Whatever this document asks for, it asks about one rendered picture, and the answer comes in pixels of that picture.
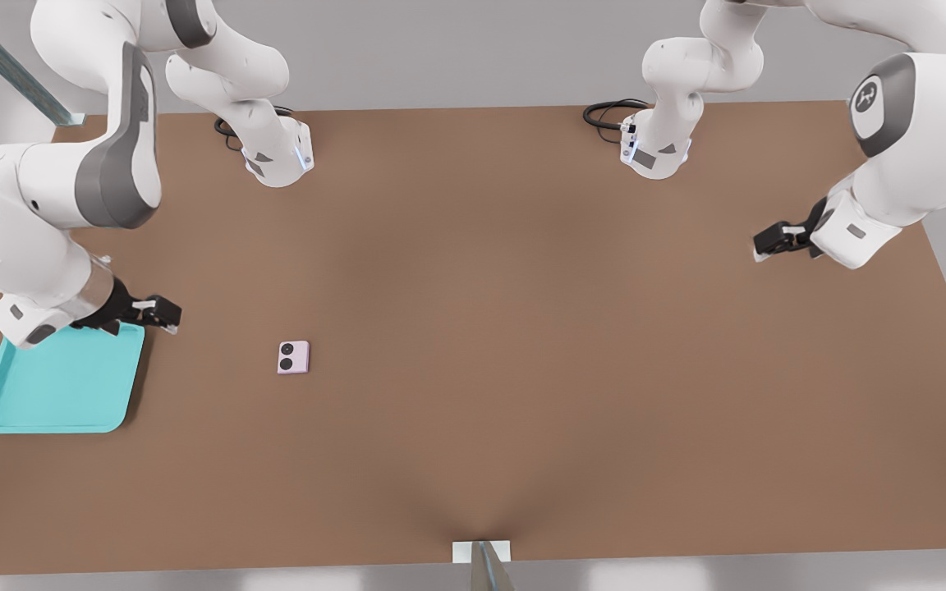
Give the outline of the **silver frame post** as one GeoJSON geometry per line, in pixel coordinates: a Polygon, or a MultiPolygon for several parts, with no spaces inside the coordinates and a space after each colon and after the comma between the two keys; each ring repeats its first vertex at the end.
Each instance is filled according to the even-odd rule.
{"type": "Polygon", "coordinates": [[[26,98],[46,119],[60,126],[80,126],[84,113],[68,111],[14,56],[0,44],[0,77],[26,98]]]}
{"type": "Polygon", "coordinates": [[[506,570],[506,564],[511,560],[510,541],[452,543],[454,564],[470,565],[470,591],[516,591],[506,570]]]}

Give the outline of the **pale lilac phone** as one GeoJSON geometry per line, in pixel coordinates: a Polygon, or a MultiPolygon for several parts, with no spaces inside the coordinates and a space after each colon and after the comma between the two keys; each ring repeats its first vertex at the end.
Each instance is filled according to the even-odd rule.
{"type": "Polygon", "coordinates": [[[308,373],[310,344],[308,341],[282,341],[278,348],[278,374],[308,373]]]}

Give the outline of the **pale blue-green tray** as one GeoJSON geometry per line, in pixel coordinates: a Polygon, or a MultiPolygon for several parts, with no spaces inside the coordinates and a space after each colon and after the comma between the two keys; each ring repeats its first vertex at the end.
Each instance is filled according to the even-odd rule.
{"type": "Polygon", "coordinates": [[[30,350],[0,345],[0,434],[110,433],[124,422],[145,341],[63,328],[30,350]]]}

